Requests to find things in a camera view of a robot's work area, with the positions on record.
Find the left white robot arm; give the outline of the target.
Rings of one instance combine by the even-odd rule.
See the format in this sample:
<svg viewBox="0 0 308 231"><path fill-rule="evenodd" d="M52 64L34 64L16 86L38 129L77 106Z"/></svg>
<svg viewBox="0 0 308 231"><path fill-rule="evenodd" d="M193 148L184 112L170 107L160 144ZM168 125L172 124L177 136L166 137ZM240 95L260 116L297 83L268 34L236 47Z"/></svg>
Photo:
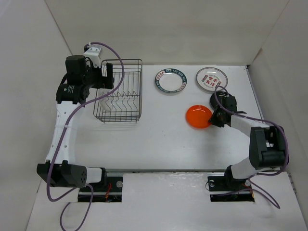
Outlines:
<svg viewBox="0 0 308 231"><path fill-rule="evenodd" d="M45 163L37 165L37 173L51 187L83 188L91 184L102 191L108 183L106 170L78 165L75 143L90 89L112 89L113 66L107 66L104 77L100 56L86 53L68 56L65 66L66 74L56 92L57 118L51 148Z"/></svg>

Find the black plate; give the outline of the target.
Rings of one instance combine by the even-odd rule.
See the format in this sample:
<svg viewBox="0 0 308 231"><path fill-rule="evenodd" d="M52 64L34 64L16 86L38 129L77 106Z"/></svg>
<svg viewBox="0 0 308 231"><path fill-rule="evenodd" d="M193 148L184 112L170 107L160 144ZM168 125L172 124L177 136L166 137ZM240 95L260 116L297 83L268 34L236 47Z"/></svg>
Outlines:
<svg viewBox="0 0 308 231"><path fill-rule="evenodd" d="M226 103L225 103L225 99L227 98L227 97L231 97L232 95L231 94L228 94L228 93L226 93L226 92L223 92L223 91L218 91L218 92L216 92L216 97L217 97L217 99L218 99L218 101L220 102L220 104L221 105L223 105L225 108L227 108L227 106L226 106ZM218 103L217 103L217 101L216 101L216 98L215 98L215 96L214 96L214 93L211 95L211 97L210 97L210 105L211 105L211 108L213 109L213 110L215 110L215 108L218 106Z"/></svg>

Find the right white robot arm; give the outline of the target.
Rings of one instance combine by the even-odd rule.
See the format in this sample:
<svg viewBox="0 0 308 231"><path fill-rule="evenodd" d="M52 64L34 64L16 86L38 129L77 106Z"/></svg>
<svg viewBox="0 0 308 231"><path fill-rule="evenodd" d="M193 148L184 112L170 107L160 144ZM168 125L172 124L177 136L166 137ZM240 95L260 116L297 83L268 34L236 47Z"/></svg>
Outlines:
<svg viewBox="0 0 308 231"><path fill-rule="evenodd" d="M247 116L237 109L234 96L226 92L213 93L210 104L214 112L210 124L223 128L234 128L249 138L248 157L230 165L219 180L225 188L232 190L262 171L271 168L284 170L289 163L288 143L281 126L267 120Z"/></svg>

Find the orange plate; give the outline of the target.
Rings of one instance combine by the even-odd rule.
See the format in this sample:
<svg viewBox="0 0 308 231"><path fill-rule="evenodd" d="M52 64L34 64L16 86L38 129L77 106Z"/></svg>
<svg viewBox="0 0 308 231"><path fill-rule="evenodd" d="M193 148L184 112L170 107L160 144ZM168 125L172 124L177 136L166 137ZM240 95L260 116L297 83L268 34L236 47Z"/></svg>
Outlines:
<svg viewBox="0 0 308 231"><path fill-rule="evenodd" d="M209 122L212 111L203 105L191 106L185 115L186 122L195 129L205 129L211 125Z"/></svg>

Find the white plate red characters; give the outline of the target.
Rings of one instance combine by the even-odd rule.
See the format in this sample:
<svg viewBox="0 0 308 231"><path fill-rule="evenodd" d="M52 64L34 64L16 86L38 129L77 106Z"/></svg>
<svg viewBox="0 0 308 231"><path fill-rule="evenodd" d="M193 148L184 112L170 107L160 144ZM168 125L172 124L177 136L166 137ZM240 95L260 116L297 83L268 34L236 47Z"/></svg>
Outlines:
<svg viewBox="0 0 308 231"><path fill-rule="evenodd" d="M197 72L196 82L203 90L214 92L216 86L226 87L229 81L227 75L220 69L205 67Z"/></svg>

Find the white plate dark patterned rim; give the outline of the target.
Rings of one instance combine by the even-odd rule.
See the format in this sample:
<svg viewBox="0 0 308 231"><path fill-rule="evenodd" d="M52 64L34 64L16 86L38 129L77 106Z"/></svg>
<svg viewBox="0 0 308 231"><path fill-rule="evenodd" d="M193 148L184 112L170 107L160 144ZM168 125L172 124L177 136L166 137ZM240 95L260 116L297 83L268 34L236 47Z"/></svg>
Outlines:
<svg viewBox="0 0 308 231"><path fill-rule="evenodd" d="M174 68L167 68L156 74L154 83L163 93L177 94L185 89L187 78L182 71Z"/></svg>

